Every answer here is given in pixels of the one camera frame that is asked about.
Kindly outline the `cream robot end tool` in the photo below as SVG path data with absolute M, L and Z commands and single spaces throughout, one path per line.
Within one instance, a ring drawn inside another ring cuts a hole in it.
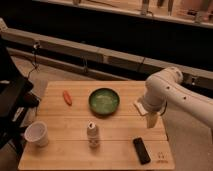
M 146 115 L 147 127 L 153 128 L 157 123 L 158 115 L 156 113 L 148 113 Z

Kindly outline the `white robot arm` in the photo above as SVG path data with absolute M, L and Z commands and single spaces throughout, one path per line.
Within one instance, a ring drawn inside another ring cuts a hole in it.
M 158 112 L 169 101 L 213 129 L 213 99 L 181 86 L 183 74 L 177 67 L 168 67 L 150 75 L 146 91 L 139 99 L 145 113 Z

